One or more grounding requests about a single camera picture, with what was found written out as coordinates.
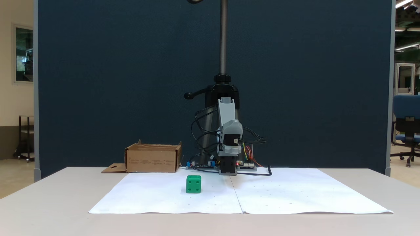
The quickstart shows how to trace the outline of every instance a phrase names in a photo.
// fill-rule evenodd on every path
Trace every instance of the green cube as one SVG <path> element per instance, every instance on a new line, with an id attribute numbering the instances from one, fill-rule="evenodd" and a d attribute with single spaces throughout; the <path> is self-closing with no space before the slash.
<path id="1" fill-rule="evenodd" d="M 201 193 L 201 176 L 187 176 L 186 177 L 186 193 L 188 194 Z"/>

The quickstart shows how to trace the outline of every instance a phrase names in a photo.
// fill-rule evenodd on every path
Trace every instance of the blue chair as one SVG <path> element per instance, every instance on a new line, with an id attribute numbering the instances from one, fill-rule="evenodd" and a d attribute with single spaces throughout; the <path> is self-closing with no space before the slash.
<path id="1" fill-rule="evenodd" d="M 408 156 L 407 167 L 410 167 L 410 161 L 414 161 L 414 157 L 420 157 L 420 153 L 415 152 L 414 148 L 419 148 L 420 135 L 420 95 L 396 95 L 394 96 L 394 114 L 396 121 L 392 122 L 392 136 L 394 136 L 394 127 L 399 132 L 396 140 L 402 141 L 399 144 L 391 140 L 392 144 L 397 146 L 410 147 L 410 152 L 400 152 L 391 154 L 392 157 L 399 157 L 404 160 L 404 156 Z"/>

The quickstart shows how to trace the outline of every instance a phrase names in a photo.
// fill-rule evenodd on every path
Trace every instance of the white paper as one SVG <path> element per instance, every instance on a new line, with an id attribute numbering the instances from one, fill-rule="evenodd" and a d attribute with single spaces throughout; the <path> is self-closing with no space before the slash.
<path id="1" fill-rule="evenodd" d="M 201 193 L 186 193 L 186 177 L 200 175 Z M 89 213 L 242 213 L 229 176 L 180 169 L 129 173 Z"/>
<path id="2" fill-rule="evenodd" d="M 391 212 L 318 169 L 271 170 L 272 176 L 220 176 L 185 169 L 173 174 L 130 173 L 89 213 Z M 186 193 L 187 175 L 202 177 L 200 194 Z"/>
<path id="3" fill-rule="evenodd" d="M 244 213 L 392 212 L 318 169 L 271 168 L 272 176 L 231 176 Z M 258 168 L 267 173 L 266 168 Z"/>

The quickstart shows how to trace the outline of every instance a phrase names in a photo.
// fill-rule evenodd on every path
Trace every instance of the cardboard box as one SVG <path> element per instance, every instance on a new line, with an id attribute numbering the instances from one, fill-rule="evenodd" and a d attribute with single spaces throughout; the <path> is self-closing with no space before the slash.
<path id="1" fill-rule="evenodd" d="M 182 143 L 178 145 L 142 144 L 139 140 L 124 151 L 125 163 L 114 163 L 102 173 L 175 173 L 181 161 Z"/>

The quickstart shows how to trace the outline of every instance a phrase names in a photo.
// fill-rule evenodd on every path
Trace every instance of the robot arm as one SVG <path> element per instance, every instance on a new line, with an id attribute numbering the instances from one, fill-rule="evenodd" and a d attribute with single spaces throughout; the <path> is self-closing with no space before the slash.
<path id="1" fill-rule="evenodd" d="M 218 100 L 219 130 L 218 155 L 235 156 L 241 153 L 239 140 L 242 138 L 242 124 L 236 119 L 235 101 L 230 97 L 222 97 Z"/>
<path id="2" fill-rule="evenodd" d="M 243 128 L 236 119 L 235 100 L 231 97 L 218 99 L 220 128 L 218 133 L 217 154 L 220 159 L 219 174 L 236 175 L 236 160 L 241 153 L 239 140 Z"/>

